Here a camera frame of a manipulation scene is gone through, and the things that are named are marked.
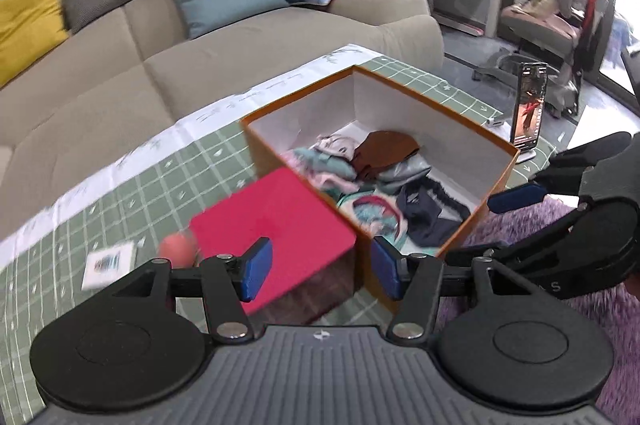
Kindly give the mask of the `green checkered tablecloth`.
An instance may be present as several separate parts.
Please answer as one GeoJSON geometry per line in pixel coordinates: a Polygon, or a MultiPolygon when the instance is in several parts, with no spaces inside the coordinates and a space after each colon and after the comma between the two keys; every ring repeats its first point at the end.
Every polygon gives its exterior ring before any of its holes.
{"type": "MultiPolygon", "coordinates": [[[[497,114],[490,104],[437,75],[348,45],[244,93],[217,100],[162,130],[67,191],[2,242],[1,408],[6,423],[27,423],[43,408],[29,349],[47,324],[99,292],[81,289],[88,254],[132,241],[137,268],[156,257],[164,237],[178,231],[192,234],[189,225],[194,216],[262,178],[255,172],[241,119],[353,66],[410,87],[483,127],[497,114]]],[[[549,142],[540,141],[536,158],[514,164],[506,186],[525,182],[547,164],[552,150],[549,142]]],[[[319,319],[337,287],[338,264],[367,251],[367,239],[337,209],[337,201],[299,178],[349,224],[356,243],[341,259],[253,317],[281,303],[282,322],[319,319]]]]}

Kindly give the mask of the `grey shiny cloth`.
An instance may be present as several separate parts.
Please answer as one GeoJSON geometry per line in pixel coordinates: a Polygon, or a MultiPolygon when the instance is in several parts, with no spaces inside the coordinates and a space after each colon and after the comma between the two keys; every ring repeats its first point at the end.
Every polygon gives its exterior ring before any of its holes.
{"type": "Polygon", "coordinates": [[[397,193],[404,185],[427,176],[432,165],[421,154],[397,163],[376,176],[376,188],[386,194],[397,193]]]}

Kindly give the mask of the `teal knitted sock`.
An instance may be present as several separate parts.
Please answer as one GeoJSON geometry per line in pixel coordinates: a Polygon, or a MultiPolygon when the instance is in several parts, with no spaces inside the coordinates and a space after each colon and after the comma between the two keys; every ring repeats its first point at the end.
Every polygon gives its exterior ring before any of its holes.
{"type": "Polygon", "coordinates": [[[369,237],[384,237],[396,249],[404,246],[408,223],[394,197],[378,190],[363,190],[341,197],[336,207],[369,237]]]}

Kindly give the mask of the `white grey sock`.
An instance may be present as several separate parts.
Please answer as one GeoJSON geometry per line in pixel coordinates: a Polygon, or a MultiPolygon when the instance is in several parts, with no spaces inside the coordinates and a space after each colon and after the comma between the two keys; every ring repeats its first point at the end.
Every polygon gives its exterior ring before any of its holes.
{"type": "Polygon", "coordinates": [[[312,146],[316,151],[350,162],[359,146],[358,141],[342,134],[319,136],[312,146]]]}

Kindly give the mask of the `pink knitted sock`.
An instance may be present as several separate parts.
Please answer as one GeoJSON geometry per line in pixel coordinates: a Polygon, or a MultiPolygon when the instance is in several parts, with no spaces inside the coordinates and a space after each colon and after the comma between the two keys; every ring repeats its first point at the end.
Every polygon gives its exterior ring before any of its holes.
{"type": "Polygon", "coordinates": [[[350,180],[329,172],[311,171],[307,162],[298,158],[293,150],[285,151],[281,158],[292,171],[306,179],[314,189],[324,193],[337,191],[341,196],[346,196],[346,194],[352,194],[359,190],[359,185],[356,184],[356,182],[351,182],[350,180]]]}

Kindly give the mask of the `purple fluffy sleeve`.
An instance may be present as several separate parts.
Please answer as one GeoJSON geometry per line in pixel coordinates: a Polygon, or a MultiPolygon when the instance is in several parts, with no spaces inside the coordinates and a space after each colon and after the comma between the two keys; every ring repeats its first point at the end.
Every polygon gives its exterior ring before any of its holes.
{"type": "Polygon", "coordinates": [[[431,352],[458,390],[493,410],[549,417],[590,407],[614,367],[608,335],[509,268],[471,265],[473,305],[446,324],[431,352]]]}

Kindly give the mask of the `yellow cushion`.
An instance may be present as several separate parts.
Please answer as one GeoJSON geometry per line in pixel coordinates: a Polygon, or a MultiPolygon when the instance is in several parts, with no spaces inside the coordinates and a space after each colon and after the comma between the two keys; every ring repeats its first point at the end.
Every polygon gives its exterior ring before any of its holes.
{"type": "Polygon", "coordinates": [[[60,0],[1,0],[1,86],[67,39],[60,0]]]}

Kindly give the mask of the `red box lid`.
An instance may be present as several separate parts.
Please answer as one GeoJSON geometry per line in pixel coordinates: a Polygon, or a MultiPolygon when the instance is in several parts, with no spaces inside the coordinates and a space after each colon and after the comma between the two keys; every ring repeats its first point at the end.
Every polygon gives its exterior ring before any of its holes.
{"type": "Polygon", "coordinates": [[[272,266],[253,301],[255,315],[350,252],[356,234],[302,179],[281,167],[201,214],[189,225],[205,257],[242,255],[261,237],[272,244],[272,266]]]}

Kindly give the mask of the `beige fabric sofa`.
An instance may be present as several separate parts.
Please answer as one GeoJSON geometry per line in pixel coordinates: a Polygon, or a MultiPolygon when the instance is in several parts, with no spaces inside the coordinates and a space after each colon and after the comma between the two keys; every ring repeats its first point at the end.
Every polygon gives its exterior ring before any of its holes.
{"type": "Polygon", "coordinates": [[[427,0],[287,7],[195,40],[174,0],[97,18],[1,89],[1,232],[207,104],[360,45],[424,71],[444,60],[427,0]]]}

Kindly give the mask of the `dark navy cloth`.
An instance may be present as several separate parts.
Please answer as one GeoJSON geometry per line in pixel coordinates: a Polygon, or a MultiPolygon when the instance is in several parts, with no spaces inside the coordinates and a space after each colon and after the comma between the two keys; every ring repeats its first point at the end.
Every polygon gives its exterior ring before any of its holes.
{"type": "Polygon", "coordinates": [[[407,220],[409,239],[424,249],[444,245],[471,217],[465,204],[428,176],[402,186],[397,206],[407,220]]]}

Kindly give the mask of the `grey office chair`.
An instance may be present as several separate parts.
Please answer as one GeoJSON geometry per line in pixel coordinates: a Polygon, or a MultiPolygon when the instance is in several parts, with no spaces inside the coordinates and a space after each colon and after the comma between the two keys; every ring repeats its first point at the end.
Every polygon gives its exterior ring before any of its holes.
{"type": "Polygon", "coordinates": [[[523,45],[562,62],[549,67],[551,114],[576,119],[582,81],[599,72],[614,20],[614,0],[529,0],[503,8],[500,22],[523,45]]]}

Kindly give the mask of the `dark red cloth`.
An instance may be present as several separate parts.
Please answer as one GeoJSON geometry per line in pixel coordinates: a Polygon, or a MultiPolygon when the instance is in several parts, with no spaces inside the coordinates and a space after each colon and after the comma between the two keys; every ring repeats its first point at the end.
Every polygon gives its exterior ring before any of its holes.
{"type": "Polygon", "coordinates": [[[393,130],[370,133],[355,149],[350,161],[358,180],[371,180],[390,167],[411,158],[420,149],[416,139],[393,130]]]}

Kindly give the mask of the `pink ball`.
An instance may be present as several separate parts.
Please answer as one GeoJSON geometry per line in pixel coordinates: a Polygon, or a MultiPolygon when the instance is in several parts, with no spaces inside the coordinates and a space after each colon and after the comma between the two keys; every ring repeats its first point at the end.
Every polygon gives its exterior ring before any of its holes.
{"type": "Polygon", "coordinates": [[[175,232],[160,242],[157,257],[167,259],[172,268],[191,268],[198,262],[198,245],[190,233],[175,232]]]}

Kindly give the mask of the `small white card box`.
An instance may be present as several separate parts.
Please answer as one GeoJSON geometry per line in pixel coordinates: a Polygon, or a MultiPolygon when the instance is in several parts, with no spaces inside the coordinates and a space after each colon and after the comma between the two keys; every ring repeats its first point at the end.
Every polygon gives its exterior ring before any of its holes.
{"type": "Polygon", "coordinates": [[[132,241],[118,243],[88,254],[81,289],[104,289],[134,269],[136,245],[132,241]]]}

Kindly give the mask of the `orange cardboard box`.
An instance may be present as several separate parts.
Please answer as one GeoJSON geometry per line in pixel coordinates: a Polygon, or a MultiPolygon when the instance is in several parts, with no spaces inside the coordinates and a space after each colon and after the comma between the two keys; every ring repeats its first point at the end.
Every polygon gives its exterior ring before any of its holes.
{"type": "Polygon", "coordinates": [[[396,130],[416,139],[436,180],[465,203],[470,218],[437,251],[461,246],[488,212],[487,200],[506,189],[518,149],[464,115],[416,90],[353,66],[270,102],[240,121],[264,177],[284,166],[282,152],[308,147],[320,136],[358,140],[373,130],[396,130]]]}

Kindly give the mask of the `pale teal sock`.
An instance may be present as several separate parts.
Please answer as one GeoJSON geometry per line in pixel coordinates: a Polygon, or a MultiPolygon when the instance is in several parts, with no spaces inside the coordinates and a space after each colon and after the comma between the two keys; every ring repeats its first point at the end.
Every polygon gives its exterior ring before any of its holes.
{"type": "Polygon", "coordinates": [[[337,156],[331,156],[316,149],[296,148],[293,150],[296,159],[308,171],[314,173],[330,173],[346,180],[355,180],[357,173],[348,161],[337,156]]]}

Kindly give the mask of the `smartphone on stand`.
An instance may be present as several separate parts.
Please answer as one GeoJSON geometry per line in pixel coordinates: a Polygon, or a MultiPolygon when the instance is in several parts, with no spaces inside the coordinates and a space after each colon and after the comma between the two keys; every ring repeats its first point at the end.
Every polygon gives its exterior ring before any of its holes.
{"type": "Polygon", "coordinates": [[[536,148],[544,99],[548,85],[548,66],[543,62],[524,62],[518,69],[518,93],[513,112],[510,140],[520,151],[536,148]]]}

